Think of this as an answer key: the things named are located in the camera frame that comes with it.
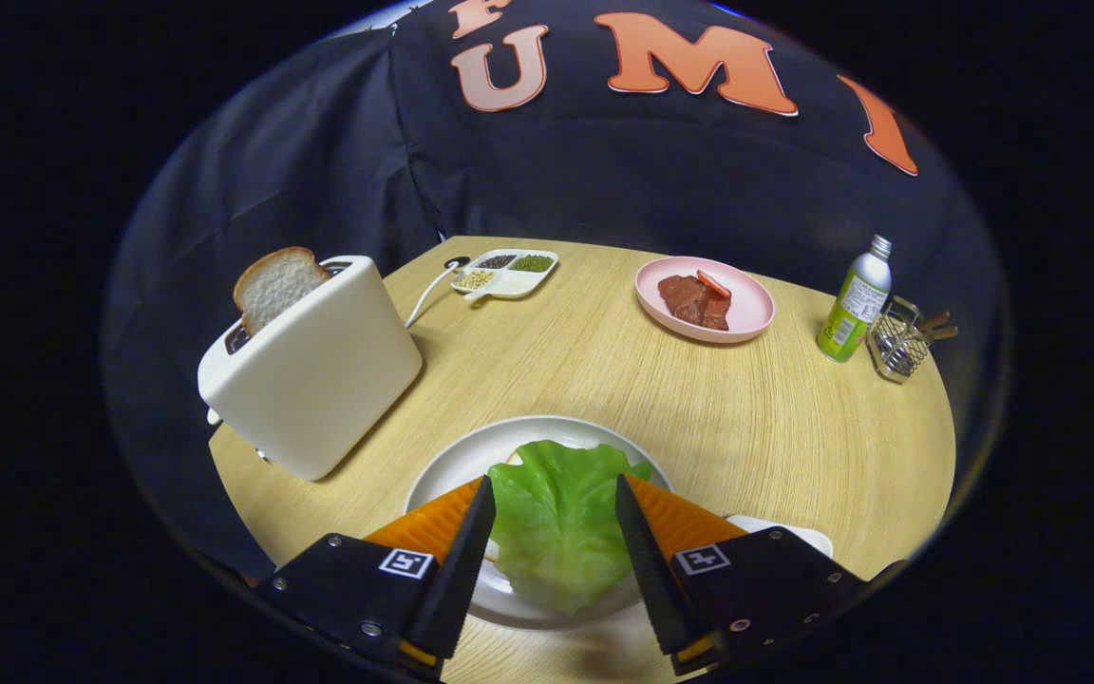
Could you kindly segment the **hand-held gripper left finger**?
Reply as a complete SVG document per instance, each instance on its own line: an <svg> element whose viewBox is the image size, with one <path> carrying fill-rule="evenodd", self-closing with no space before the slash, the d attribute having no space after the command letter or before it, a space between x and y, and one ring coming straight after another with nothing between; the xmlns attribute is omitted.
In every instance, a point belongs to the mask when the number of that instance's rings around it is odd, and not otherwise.
<svg viewBox="0 0 1094 684"><path fill-rule="evenodd" d="M481 476L364 538L329 533L257 586L301 636L379 679L439 679L456 646L494 523Z"/></svg>

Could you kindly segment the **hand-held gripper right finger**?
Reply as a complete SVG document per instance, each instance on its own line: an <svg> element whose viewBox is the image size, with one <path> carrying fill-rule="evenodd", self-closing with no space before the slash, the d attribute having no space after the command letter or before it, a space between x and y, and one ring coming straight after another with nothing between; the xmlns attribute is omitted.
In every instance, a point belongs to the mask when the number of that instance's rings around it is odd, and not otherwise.
<svg viewBox="0 0 1094 684"><path fill-rule="evenodd" d="M818 631L887 579L860 579L785 525L746 531L631 473L615 512L661 653L732 675Z"/></svg>

